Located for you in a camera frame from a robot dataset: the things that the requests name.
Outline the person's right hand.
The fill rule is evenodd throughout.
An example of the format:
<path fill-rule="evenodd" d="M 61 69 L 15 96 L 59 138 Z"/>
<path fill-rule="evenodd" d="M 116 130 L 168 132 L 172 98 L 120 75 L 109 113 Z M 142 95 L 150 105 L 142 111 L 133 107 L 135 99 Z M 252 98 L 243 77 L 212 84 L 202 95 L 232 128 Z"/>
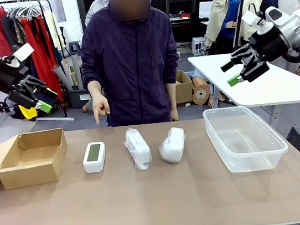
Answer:
<path fill-rule="evenodd" d="M 102 94 L 101 84 L 94 80 L 90 81 L 87 85 L 87 89 L 92 98 L 92 110 L 94 112 L 94 119 L 96 124 L 100 123 L 100 116 L 110 114 L 110 106 L 106 97 Z"/>

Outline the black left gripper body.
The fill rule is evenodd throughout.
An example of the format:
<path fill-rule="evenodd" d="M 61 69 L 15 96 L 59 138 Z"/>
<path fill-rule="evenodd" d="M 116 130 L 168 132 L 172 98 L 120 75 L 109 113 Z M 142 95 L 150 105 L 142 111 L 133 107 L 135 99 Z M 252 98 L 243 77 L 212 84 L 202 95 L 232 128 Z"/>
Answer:
<path fill-rule="evenodd" d="M 7 93 L 15 89 L 15 86 L 23 80 L 29 72 L 24 64 L 19 64 L 19 67 L 15 68 L 6 63 L 0 64 L 0 91 Z"/>

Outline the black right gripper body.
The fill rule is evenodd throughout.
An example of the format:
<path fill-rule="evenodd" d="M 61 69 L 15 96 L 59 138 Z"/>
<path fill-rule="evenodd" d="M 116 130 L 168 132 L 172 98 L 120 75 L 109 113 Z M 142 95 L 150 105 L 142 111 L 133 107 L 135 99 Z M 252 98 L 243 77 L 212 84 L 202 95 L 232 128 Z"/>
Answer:
<path fill-rule="evenodd" d="M 251 48 L 257 52 L 259 60 L 272 61 L 286 55 L 289 48 L 281 38 L 281 31 L 273 27 L 267 33 L 255 32 L 248 38 Z"/>

